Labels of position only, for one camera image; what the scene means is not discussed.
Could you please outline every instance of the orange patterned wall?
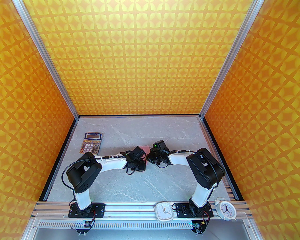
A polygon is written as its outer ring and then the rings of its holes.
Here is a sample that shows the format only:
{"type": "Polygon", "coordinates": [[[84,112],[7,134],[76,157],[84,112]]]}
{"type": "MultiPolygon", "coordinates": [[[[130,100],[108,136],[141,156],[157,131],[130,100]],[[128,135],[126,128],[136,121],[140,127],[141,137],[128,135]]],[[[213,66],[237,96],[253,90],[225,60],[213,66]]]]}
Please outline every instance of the orange patterned wall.
{"type": "Polygon", "coordinates": [[[266,0],[206,119],[265,239],[300,238],[300,1],[266,0]]]}
{"type": "Polygon", "coordinates": [[[20,239],[73,116],[9,0],[0,36],[0,236],[20,239]]]}
{"type": "Polygon", "coordinates": [[[25,0],[81,115],[199,113],[251,0],[25,0]]]}

